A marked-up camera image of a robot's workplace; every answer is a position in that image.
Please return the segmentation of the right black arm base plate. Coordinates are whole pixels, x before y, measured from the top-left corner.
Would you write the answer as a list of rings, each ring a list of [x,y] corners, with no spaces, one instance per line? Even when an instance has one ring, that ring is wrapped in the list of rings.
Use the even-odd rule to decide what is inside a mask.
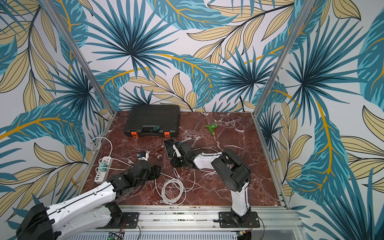
[[[256,212],[246,213],[239,217],[233,212],[219,212],[219,218],[214,222],[220,224],[220,228],[259,228],[260,220]]]

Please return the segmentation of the black smartphone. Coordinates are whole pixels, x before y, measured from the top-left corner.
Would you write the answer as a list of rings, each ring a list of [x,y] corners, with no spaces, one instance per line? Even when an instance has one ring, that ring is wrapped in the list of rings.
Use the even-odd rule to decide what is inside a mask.
[[[168,159],[172,159],[176,154],[176,141],[174,138],[164,140],[164,147],[167,153]]]

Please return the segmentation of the green toy drill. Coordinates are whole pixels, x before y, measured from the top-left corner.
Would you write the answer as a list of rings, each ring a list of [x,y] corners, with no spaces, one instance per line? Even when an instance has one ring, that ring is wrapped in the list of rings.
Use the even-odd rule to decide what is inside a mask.
[[[211,133],[212,136],[214,136],[216,133],[215,133],[215,129],[218,127],[218,125],[216,123],[213,123],[211,125],[206,125],[205,128]]]

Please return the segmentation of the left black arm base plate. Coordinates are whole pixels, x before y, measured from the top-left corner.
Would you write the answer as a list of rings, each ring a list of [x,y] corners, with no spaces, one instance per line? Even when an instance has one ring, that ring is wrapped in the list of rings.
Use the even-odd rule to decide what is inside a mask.
[[[137,227],[139,215],[138,212],[123,212],[119,217],[113,217],[106,226],[98,227],[97,229],[135,229]]]

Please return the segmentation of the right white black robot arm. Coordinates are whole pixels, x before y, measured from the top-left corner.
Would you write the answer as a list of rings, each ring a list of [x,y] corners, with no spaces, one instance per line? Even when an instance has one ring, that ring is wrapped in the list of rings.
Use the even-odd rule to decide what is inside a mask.
[[[165,144],[165,149],[175,168],[188,167],[200,171],[214,170],[227,188],[231,190],[230,219],[223,219],[220,223],[242,227],[249,222],[252,212],[248,198],[251,170],[235,152],[225,149],[217,153],[199,153],[185,142]]]

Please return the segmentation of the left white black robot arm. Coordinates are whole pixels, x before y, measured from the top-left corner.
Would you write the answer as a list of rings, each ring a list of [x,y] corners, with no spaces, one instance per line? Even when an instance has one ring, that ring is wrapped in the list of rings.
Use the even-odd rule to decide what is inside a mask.
[[[19,240],[66,240],[97,228],[123,229],[128,220],[116,200],[158,179],[160,173],[160,166],[139,160],[84,194],[48,207],[37,204],[28,211],[16,236]]]

